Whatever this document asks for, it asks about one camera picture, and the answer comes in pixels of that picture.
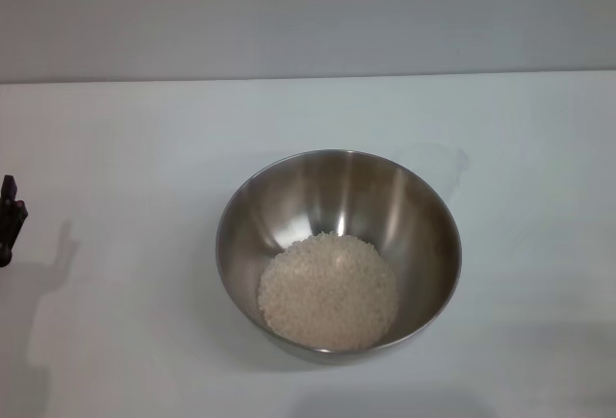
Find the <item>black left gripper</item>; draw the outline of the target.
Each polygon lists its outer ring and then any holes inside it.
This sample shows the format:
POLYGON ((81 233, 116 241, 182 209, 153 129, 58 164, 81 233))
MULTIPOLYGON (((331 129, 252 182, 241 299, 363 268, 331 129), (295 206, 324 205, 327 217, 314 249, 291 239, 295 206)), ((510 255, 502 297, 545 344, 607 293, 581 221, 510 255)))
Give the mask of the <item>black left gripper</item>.
POLYGON ((14 177, 6 174, 1 186, 1 267, 8 266, 14 245, 21 228, 28 218, 23 200, 16 200, 17 186, 14 177))

